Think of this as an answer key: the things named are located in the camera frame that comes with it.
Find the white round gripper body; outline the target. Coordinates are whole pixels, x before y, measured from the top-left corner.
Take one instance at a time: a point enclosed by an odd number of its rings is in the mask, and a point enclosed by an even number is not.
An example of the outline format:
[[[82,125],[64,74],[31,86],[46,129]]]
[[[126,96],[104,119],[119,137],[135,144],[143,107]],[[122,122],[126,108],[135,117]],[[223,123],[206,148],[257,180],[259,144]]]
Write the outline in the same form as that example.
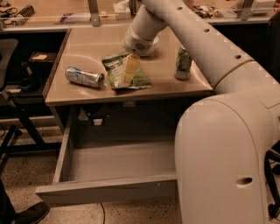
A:
[[[144,56],[152,48],[156,33],[154,31],[136,31],[132,26],[128,28],[122,40],[126,52]]]

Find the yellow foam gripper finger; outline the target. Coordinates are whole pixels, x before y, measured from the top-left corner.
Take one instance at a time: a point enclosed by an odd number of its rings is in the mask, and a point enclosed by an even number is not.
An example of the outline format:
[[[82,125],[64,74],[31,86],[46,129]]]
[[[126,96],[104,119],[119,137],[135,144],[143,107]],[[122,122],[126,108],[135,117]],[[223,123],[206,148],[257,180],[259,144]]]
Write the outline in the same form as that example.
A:
[[[135,72],[140,65],[140,57],[134,53],[129,54],[123,61],[123,77],[122,81],[130,84]]]

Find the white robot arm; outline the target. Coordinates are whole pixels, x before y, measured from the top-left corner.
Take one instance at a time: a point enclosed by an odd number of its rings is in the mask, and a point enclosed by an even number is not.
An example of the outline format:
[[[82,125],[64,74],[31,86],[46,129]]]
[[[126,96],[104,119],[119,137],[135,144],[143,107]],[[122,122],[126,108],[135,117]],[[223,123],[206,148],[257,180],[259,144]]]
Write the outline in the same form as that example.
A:
[[[277,187],[270,171],[279,158],[280,86],[242,49],[182,0],[140,0],[124,38],[144,55],[170,28],[215,94],[181,116],[175,169],[183,224],[274,224]]]

